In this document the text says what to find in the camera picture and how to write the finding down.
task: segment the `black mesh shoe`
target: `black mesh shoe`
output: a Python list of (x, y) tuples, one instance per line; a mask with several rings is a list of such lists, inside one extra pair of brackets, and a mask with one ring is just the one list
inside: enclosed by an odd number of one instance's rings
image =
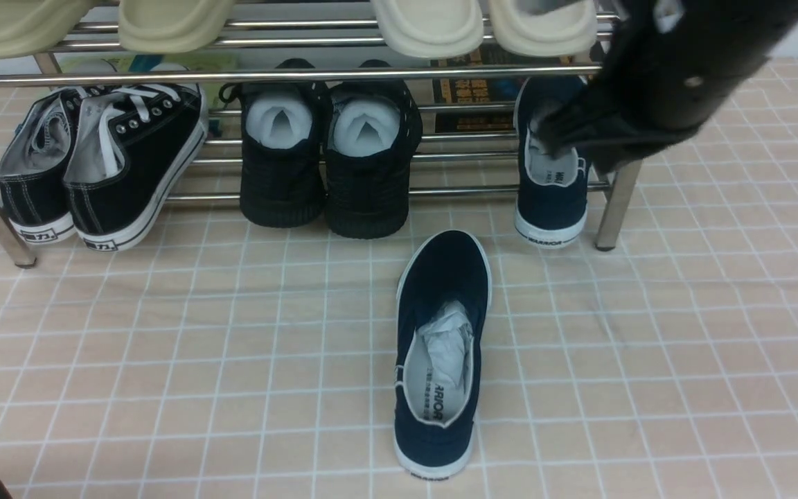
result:
[(409, 162), (423, 130), (418, 107), (402, 80), (342, 83), (332, 88), (332, 106), (326, 220), (339, 236), (390, 236), (408, 218)]
[[(292, 59), (279, 69), (310, 69)], [(298, 227), (326, 205), (319, 174), (319, 144), (330, 120), (324, 82), (231, 83), (220, 98), (242, 105), (240, 208), (254, 224)]]
[[(78, 73), (107, 73), (107, 61), (76, 67)], [(63, 87), (35, 101), (0, 161), (2, 205), (10, 223), (27, 243), (57, 243), (76, 232), (61, 186), (76, 147), (79, 108), (88, 97), (113, 87)]]
[[(153, 70), (182, 69), (163, 63)], [(63, 180), (85, 245), (117, 252), (140, 243), (208, 133), (199, 85), (146, 83), (86, 99)]]

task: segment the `cream slipper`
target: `cream slipper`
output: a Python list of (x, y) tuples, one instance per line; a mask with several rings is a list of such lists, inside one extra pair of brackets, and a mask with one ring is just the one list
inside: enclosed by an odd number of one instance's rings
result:
[(456, 57), (482, 43), (478, 0), (371, 0), (387, 45), (423, 59)]
[(96, 0), (0, 0), (0, 59), (51, 48), (95, 3)]
[(532, 0), (490, 0), (491, 26), (504, 50), (532, 57), (588, 51), (596, 42), (596, 6), (580, 0), (551, 12), (531, 13)]
[(236, 0), (121, 0), (119, 42), (139, 53), (189, 53), (218, 38)]

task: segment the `tiled floor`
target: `tiled floor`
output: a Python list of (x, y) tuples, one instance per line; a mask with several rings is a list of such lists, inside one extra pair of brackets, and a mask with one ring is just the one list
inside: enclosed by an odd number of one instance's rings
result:
[[(0, 154), (33, 95), (0, 91)], [(592, 202), (561, 252), (514, 234), (511, 199), (416, 202), (372, 243), (169, 209), (120, 255), (70, 243), (19, 271), (0, 250), (0, 479), (32, 499), (798, 497), (798, 61), (647, 161), (613, 253)], [(393, 294), (447, 227), (481, 237), (497, 299), (474, 459), (430, 484), (393, 457)]]

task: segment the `black canvas sneaker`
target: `black canvas sneaker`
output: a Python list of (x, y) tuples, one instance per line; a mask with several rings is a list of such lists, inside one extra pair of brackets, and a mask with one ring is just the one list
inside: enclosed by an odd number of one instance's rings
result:
[(396, 300), (396, 457), (417, 477), (445, 480), (472, 454), (491, 304), (485, 250), (464, 231), (431, 237), (403, 272)]
[(83, 102), (64, 186), (85, 245), (117, 252), (140, 243), (208, 133), (208, 102), (195, 83), (121, 87)]
[[(369, 60), (362, 67), (388, 67)], [(332, 88), (326, 142), (326, 220), (339, 236), (390, 236), (408, 218), (409, 162), (420, 112), (402, 80), (345, 82)]]
[[(76, 73), (108, 73), (105, 60), (88, 61)], [(0, 161), (2, 205), (14, 230), (30, 244), (57, 243), (76, 232), (60, 180), (76, 147), (79, 108), (113, 87), (63, 87), (35, 101)]]
[[(292, 59), (279, 69), (311, 69)], [(319, 146), (330, 122), (324, 82), (231, 83), (221, 100), (242, 105), (240, 207), (254, 224), (298, 227), (326, 207)]]
[(568, 246), (587, 221), (588, 161), (572, 149), (551, 158), (536, 138), (544, 117), (585, 87), (578, 76), (529, 78), (516, 99), (513, 117), (519, 134), (519, 193), (516, 230), (538, 247)]

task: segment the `shoe rack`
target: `shoe rack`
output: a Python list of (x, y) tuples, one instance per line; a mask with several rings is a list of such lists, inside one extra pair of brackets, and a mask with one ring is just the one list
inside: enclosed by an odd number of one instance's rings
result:
[[(238, 0), (238, 3), (253, 3), (253, 0)], [(115, 7), (118, 3), (105, 1), (101, 7)], [(599, 13), (601, 25), (608, 25), (618, 19), (612, 12)], [(239, 48), (346, 48), (346, 47), (383, 47), (385, 42), (379, 35), (320, 35), (323, 31), (332, 34), (342, 29), (375, 29), (377, 22), (374, 19), (324, 19), (324, 20), (254, 20), (232, 19), (224, 26), (225, 31), (231, 31), (230, 37), (216, 40), (212, 49), (239, 49)], [(0, 88), (14, 87), (58, 87), (63, 85), (136, 85), (149, 82), (286, 82), (286, 81), (351, 81), (351, 80), (377, 80), (390, 78), (403, 78), (406, 80), (431, 80), (439, 78), (501, 78), (520, 76), (568, 76), (591, 75), (599, 70), (598, 64), (572, 64), (558, 65), (529, 65), (529, 66), (479, 66), (479, 67), (387, 67), (386, 69), (342, 69), (342, 70), (239, 70), (219, 73), (200, 72), (157, 72), (157, 73), (111, 73), (111, 75), (65, 75), (55, 59), (57, 53), (113, 53), (120, 51), (117, 40), (95, 39), (94, 35), (114, 35), (117, 24), (112, 22), (82, 22), (76, 25), (71, 35), (84, 35), (82, 39), (67, 39), (60, 42), (46, 53), (35, 54), (41, 75), (9, 75), (0, 76)], [(279, 31), (302, 32), (304, 35), (291, 37), (256, 37), (256, 32), (272, 34)], [(601, 41), (608, 40), (610, 30), (604, 28), (599, 31)], [(493, 44), (491, 35), (485, 35), (484, 44)], [(513, 102), (497, 102), (489, 104), (447, 104), (447, 105), (419, 105), (421, 113), (436, 113), (440, 111), (453, 112), (506, 112), (513, 110)], [(238, 110), (212, 110), (212, 118), (238, 119)], [(429, 134), (423, 138), (423, 144), (437, 143), (481, 143), (485, 141), (507, 141), (515, 139), (514, 132), (462, 132)], [(209, 139), (207, 146), (222, 148), (223, 146), (239, 146), (239, 139)], [(199, 159), (194, 161), (194, 168), (203, 167), (241, 167), (240, 148), (234, 148), (236, 157)], [(488, 151), (488, 152), (419, 152), (412, 161), (414, 164), (421, 162), (451, 162), (451, 161), (498, 161), (515, 160), (516, 149)], [(624, 216), (630, 204), (630, 197), (636, 186), (637, 176), (641, 162), (630, 164), (618, 173), (607, 177), (598, 177), (590, 180), (590, 192), (602, 192), (607, 202), (596, 235), (595, 247), (602, 252), (613, 250), (617, 245)], [(412, 189), (411, 196), (430, 197), (457, 197), (457, 196), (512, 196), (516, 193), (515, 184), (500, 184), (500, 186), (451, 186), (433, 187), (432, 189)], [(180, 193), (168, 196), (168, 203), (175, 204), (201, 204), (208, 206), (212, 202), (234, 202), (238, 205), (238, 193)], [(14, 233), (6, 215), (0, 206), (0, 243), (20, 268), (32, 268), (35, 265), (35, 255), (32, 250)]]

